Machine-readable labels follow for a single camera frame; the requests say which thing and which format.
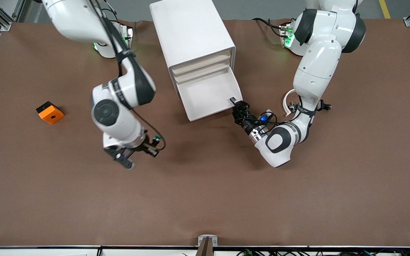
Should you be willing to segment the green push button switch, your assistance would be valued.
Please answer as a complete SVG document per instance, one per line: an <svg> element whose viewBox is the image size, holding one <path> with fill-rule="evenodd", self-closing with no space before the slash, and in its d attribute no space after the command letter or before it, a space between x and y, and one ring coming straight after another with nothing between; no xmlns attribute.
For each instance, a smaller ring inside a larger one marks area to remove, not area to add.
<svg viewBox="0 0 410 256"><path fill-rule="evenodd" d="M149 155L156 157L166 147L165 139L159 134L155 134L152 140L148 143Z"/></svg>

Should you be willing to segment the white cabinet drawer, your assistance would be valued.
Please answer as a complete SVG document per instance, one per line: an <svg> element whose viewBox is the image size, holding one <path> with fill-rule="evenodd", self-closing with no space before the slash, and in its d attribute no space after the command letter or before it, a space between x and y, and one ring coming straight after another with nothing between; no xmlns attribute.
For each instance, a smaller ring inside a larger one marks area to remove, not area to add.
<svg viewBox="0 0 410 256"><path fill-rule="evenodd" d="M183 73L175 74L174 80L176 83L186 82L188 80L196 79L208 74L211 74L216 71L220 71L222 69L226 69L230 66L229 60L222 60L218 63L213 63L210 65L205 65L204 67L194 69L192 71L186 71Z"/></svg>
<svg viewBox="0 0 410 256"><path fill-rule="evenodd" d="M208 65L221 62L222 60L228 60L231 57L230 51L224 51L215 53L213 55L198 58L196 60L190 60L186 63L182 63L171 67L171 71L175 75L183 74L189 71L194 71L199 68L205 68Z"/></svg>
<svg viewBox="0 0 410 256"><path fill-rule="evenodd" d="M231 68L181 82L177 85L189 121L222 112L234 106L231 98L243 99L239 84Z"/></svg>

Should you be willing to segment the white plastic drawer cabinet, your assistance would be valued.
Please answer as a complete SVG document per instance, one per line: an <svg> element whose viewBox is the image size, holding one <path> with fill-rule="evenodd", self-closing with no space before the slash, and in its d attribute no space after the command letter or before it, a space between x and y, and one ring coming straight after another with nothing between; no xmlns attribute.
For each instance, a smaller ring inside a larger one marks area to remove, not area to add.
<svg viewBox="0 0 410 256"><path fill-rule="evenodd" d="M149 5L176 94L172 68L229 51L234 68L236 46L212 0L160 0Z"/></svg>

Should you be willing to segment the arm base connector bracket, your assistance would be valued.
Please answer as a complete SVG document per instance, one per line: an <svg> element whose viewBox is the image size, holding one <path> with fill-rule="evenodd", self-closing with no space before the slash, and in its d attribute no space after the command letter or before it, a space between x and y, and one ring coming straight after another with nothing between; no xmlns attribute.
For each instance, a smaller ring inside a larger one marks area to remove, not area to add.
<svg viewBox="0 0 410 256"><path fill-rule="evenodd" d="M131 26L124 25L122 23L118 23L116 28L119 30L119 33L127 45L127 48L131 49L132 37L133 37L133 28Z"/></svg>
<svg viewBox="0 0 410 256"><path fill-rule="evenodd" d="M293 28L295 21L288 21L279 25L280 31L280 40L283 44L283 47L290 48L294 39Z"/></svg>

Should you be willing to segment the orange black button enclosure box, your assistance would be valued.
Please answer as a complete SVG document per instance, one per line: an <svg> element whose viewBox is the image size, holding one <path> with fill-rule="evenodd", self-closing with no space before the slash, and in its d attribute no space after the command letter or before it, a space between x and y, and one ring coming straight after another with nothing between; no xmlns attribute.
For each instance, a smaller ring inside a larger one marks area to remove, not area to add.
<svg viewBox="0 0 410 256"><path fill-rule="evenodd" d="M50 101L47 101L36 108L36 112L43 121L49 124L55 124L65 116L59 107Z"/></svg>

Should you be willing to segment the black table edge rail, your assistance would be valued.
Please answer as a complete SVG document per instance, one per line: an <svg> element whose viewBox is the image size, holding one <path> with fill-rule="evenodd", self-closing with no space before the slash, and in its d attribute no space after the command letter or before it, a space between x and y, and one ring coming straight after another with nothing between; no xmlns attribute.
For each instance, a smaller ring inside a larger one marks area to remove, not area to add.
<svg viewBox="0 0 410 256"><path fill-rule="evenodd" d="M0 246L0 249L195 249L198 246ZM352 249L406 249L410 250L410 246L216 246L217 249L239 249L239 248L259 248L259 249L272 249L272 248L300 248L300 249L339 249L339 248L352 248Z"/></svg>

